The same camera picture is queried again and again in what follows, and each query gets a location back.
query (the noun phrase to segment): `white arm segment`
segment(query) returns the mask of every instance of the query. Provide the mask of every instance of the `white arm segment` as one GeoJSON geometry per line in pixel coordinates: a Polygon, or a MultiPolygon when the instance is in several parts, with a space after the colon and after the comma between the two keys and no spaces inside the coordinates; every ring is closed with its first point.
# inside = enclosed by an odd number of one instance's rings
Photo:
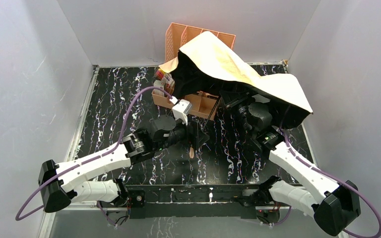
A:
{"type": "MultiPolygon", "coordinates": [[[[59,168],[56,169],[56,173],[59,174],[60,172],[69,169],[76,164],[81,164],[82,162],[89,160],[95,156],[101,156],[103,153],[111,150],[115,146],[116,144],[113,144],[106,149],[100,150],[91,155],[87,155],[81,159],[59,163],[59,168]]],[[[101,174],[118,168],[130,167],[130,159],[126,158],[125,154],[127,154],[127,150],[123,144],[120,144],[113,153],[96,159],[88,164],[81,165],[69,173],[60,176],[59,180],[64,181],[61,185],[62,189],[65,192],[69,192],[78,185],[81,185],[83,182],[91,180],[101,174]]]]}
{"type": "Polygon", "coordinates": [[[316,204],[316,201],[308,191],[291,186],[284,181],[278,181],[269,189],[269,193],[274,201],[288,204],[313,217],[312,204],[316,204]]]}
{"type": "Polygon", "coordinates": [[[104,201],[111,202],[119,196],[118,185],[110,181],[87,181],[76,186],[73,189],[77,196],[75,196],[72,202],[83,201],[104,201]]]}
{"type": "MultiPolygon", "coordinates": [[[[279,143],[275,148],[275,150],[271,150],[269,153],[269,160],[285,169],[285,171],[287,171],[300,184],[302,184],[313,196],[317,204],[322,203],[322,201],[325,199],[325,192],[333,192],[339,187],[339,185],[333,179],[325,177],[311,170],[309,167],[305,166],[296,158],[294,158],[285,142],[279,143]]],[[[312,167],[316,167],[314,164],[310,163],[306,158],[300,155],[296,150],[294,151],[296,152],[296,155],[299,156],[299,158],[309,163],[312,167]]]]}

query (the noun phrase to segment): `cardboard box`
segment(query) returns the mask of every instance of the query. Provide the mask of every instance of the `cardboard box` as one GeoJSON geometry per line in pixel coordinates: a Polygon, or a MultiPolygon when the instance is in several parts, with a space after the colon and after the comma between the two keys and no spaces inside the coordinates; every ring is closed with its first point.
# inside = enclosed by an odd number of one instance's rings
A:
{"type": "MultiPolygon", "coordinates": [[[[173,89],[171,88],[167,88],[166,91],[168,93],[173,93],[173,89]]],[[[169,109],[173,107],[173,104],[169,101],[167,97],[157,95],[154,92],[154,90],[152,91],[151,94],[152,94],[152,99],[154,100],[155,105],[169,108],[169,109]]],[[[196,95],[196,94],[186,95],[185,100],[188,100],[190,103],[192,103],[192,107],[189,110],[190,115],[207,119],[218,97],[207,94],[207,93],[202,93],[202,92],[200,92],[200,94],[201,95],[196,95]]],[[[217,111],[217,108],[218,108],[218,105],[215,108],[214,112],[212,113],[210,120],[214,120],[215,112],[217,111]]]]}

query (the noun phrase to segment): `orange plastic organizer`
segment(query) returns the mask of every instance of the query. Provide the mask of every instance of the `orange plastic organizer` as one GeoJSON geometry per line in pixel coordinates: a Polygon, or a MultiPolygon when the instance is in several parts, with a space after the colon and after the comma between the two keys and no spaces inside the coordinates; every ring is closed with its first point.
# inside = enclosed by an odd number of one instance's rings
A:
{"type": "Polygon", "coordinates": [[[228,47],[233,49],[235,35],[222,33],[218,31],[211,31],[194,26],[186,26],[182,24],[172,23],[166,32],[166,62],[177,57],[179,48],[195,38],[197,35],[204,31],[210,31],[217,36],[228,47]]]}
{"type": "MultiPolygon", "coordinates": [[[[201,34],[204,31],[210,31],[215,36],[217,36],[222,42],[224,42],[228,47],[233,49],[235,35],[226,34],[218,31],[206,30],[194,26],[186,26],[182,24],[172,23],[166,32],[166,62],[177,57],[179,48],[195,38],[197,35],[201,34]]],[[[166,88],[167,92],[172,93],[173,88],[166,88]]],[[[154,104],[162,106],[165,108],[172,108],[173,104],[170,103],[169,99],[166,96],[160,96],[152,92],[152,98],[154,104]]],[[[204,92],[197,92],[195,94],[189,94],[185,96],[185,99],[192,103],[192,108],[189,110],[189,114],[207,119],[209,113],[217,101],[218,96],[210,95],[204,92]]],[[[214,120],[215,111],[209,118],[214,120]]]]}

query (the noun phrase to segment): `white bracket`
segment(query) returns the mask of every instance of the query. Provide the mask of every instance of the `white bracket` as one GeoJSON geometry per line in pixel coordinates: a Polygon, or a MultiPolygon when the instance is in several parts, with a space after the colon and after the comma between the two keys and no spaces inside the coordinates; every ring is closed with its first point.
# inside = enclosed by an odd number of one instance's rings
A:
{"type": "Polygon", "coordinates": [[[113,181],[87,181],[73,189],[77,196],[71,202],[104,201],[111,202],[119,196],[118,185],[113,181]]]}
{"type": "Polygon", "coordinates": [[[96,159],[88,164],[81,165],[86,160],[89,160],[95,156],[102,156],[103,153],[113,149],[116,144],[113,144],[106,149],[100,150],[91,155],[87,155],[83,158],[59,163],[59,168],[56,169],[56,173],[59,174],[62,171],[71,168],[74,165],[80,164],[80,166],[69,173],[66,173],[59,177],[59,180],[63,180],[61,185],[62,189],[66,192],[73,190],[78,185],[81,185],[83,182],[91,180],[99,175],[107,173],[109,171],[118,169],[118,168],[127,168],[130,167],[130,158],[127,158],[127,150],[123,144],[120,144],[117,149],[109,155],[96,159]]]}
{"type": "Polygon", "coordinates": [[[274,183],[269,193],[274,201],[283,202],[313,217],[313,196],[306,190],[289,185],[284,181],[274,183]]]}
{"type": "Polygon", "coordinates": [[[188,124],[188,112],[192,107],[192,103],[184,99],[180,100],[176,105],[173,106],[173,116],[175,120],[182,119],[183,124],[188,124]]]}

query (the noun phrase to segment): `white wall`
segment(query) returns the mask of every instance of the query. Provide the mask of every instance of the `white wall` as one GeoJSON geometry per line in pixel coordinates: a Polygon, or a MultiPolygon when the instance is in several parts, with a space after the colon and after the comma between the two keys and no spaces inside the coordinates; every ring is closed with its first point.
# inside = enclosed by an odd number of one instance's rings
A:
{"type": "Polygon", "coordinates": [[[57,1],[0,1],[0,238],[36,237],[43,213],[15,214],[41,164],[66,157],[91,73],[57,1]]]}
{"type": "MultiPolygon", "coordinates": [[[[314,111],[305,126],[318,165],[353,181],[381,213],[381,1],[322,0],[289,66],[314,111]]],[[[377,229],[362,203],[349,230],[377,229]]]]}
{"type": "Polygon", "coordinates": [[[91,63],[158,65],[176,22],[236,35],[246,62],[286,60],[319,0],[58,0],[91,63]]]}

